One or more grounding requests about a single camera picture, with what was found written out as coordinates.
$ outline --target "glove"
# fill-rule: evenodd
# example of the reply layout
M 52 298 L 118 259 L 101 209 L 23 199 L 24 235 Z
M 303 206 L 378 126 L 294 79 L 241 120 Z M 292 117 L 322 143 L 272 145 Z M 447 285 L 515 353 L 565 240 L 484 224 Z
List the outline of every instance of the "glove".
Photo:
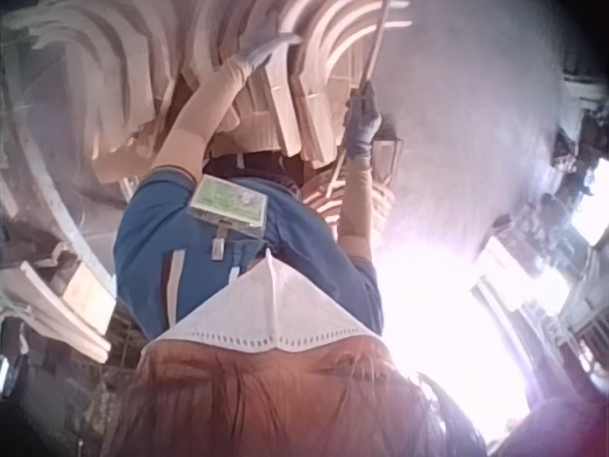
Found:
M 370 157 L 372 139 L 379 130 L 381 121 L 377 97 L 372 84 L 368 82 L 363 93 L 351 97 L 344 118 L 346 156 L 349 159 Z
M 245 48 L 237 53 L 237 58 L 249 66 L 251 71 L 268 62 L 272 53 L 283 45 L 298 45 L 303 40 L 294 33 L 279 33 L 274 38 L 266 39 L 262 45 Z

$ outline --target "person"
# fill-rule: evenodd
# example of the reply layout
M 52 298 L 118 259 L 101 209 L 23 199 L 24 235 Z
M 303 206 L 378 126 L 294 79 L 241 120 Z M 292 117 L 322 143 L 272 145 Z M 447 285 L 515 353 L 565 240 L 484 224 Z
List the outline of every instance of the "person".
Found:
M 188 213 L 206 145 L 280 35 L 227 59 L 192 95 L 126 208 L 118 295 L 153 340 L 124 396 L 108 455 L 485 455 L 455 402 L 404 378 L 384 345 L 371 263 L 374 91 L 346 119 L 338 241 L 281 180 L 232 178 L 267 197 L 264 236 Z

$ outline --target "blue scrub top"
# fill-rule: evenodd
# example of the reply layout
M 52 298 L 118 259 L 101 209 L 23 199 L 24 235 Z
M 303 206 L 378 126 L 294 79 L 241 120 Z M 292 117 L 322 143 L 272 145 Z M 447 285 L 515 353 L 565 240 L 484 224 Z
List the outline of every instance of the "blue scrub top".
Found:
M 180 321 L 228 284 L 233 267 L 243 274 L 266 248 L 381 335 L 383 309 L 372 264 L 349 259 L 325 221 L 287 189 L 258 178 L 231 181 L 268 196 L 266 228 L 262 240 L 232 230 L 222 261 L 211 259 L 217 226 L 187 213 L 195 184 L 179 171 L 151 173 L 129 202 L 114 244 L 117 292 L 146 337 L 154 339 L 168 328 L 165 272 L 174 251 L 185 251 Z

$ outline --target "white face mask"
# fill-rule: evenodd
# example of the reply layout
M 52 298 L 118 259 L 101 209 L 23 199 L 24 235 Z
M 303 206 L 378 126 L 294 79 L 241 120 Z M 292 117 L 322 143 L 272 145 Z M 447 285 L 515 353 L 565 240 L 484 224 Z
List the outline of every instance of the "white face mask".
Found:
M 158 340 L 188 340 L 240 352 L 301 352 L 349 336 L 379 338 L 294 268 L 266 258 Z

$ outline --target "forearm sleeve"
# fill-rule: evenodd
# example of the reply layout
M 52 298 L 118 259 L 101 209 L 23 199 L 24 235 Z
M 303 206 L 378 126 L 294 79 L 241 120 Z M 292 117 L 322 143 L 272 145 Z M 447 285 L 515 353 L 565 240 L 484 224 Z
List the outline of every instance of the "forearm sleeve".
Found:
M 178 115 L 152 168 L 176 167 L 199 179 L 207 144 L 250 73 L 248 64 L 231 57 L 202 81 Z
M 348 160 L 338 243 L 349 257 L 372 260 L 372 169 L 370 158 Z

